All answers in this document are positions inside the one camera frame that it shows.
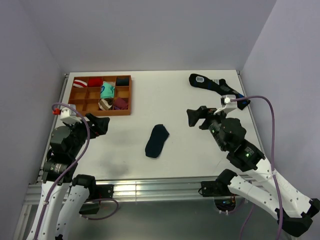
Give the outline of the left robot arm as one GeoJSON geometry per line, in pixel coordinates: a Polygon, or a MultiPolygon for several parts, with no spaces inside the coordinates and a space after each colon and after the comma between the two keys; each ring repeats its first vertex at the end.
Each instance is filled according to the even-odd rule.
{"type": "Polygon", "coordinates": [[[73,176],[78,156],[88,148],[87,140],[103,136],[108,131],[109,117],[85,115],[64,120],[51,133],[50,149],[43,166],[40,201],[29,240],[66,240],[70,225],[79,216],[86,200],[96,197],[98,188],[94,176],[73,176]]]}

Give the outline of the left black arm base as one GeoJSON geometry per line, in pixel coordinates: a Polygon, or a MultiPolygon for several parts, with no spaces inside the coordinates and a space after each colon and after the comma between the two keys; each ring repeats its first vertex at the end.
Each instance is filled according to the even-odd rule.
{"type": "Polygon", "coordinates": [[[88,199],[80,208],[79,214],[81,215],[96,215],[102,204],[101,201],[94,201],[97,199],[112,199],[114,193],[113,184],[99,184],[96,186],[93,194],[90,194],[88,199]]]}

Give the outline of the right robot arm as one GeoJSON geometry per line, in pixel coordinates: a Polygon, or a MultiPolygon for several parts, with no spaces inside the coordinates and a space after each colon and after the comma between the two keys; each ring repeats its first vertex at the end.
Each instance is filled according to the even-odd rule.
{"type": "Polygon", "coordinates": [[[259,188],[234,171],[225,169],[214,183],[220,194],[235,194],[249,200],[268,212],[293,237],[300,237],[310,228],[312,218],[320,211],[320,201],[304,195],[272,170],[265,155],[245,139],[247,131],[239,119],[206,106],[187,109],[186,113],[190,127],[203,119],[199,129],[210,131],[219,149],[228,153],[229,162],[262,186],[259,188]]]}

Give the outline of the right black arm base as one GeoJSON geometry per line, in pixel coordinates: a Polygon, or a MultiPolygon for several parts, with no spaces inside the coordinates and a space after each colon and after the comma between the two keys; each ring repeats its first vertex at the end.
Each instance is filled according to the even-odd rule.
{"type": "Polygon", "coordinates": [[[198,193],[204,197],[214,198],[215,207],[223,212],[233,211],[236,207],[235,194],[231,193],[228,187],[219,181],[202,181],[198,193]]]}

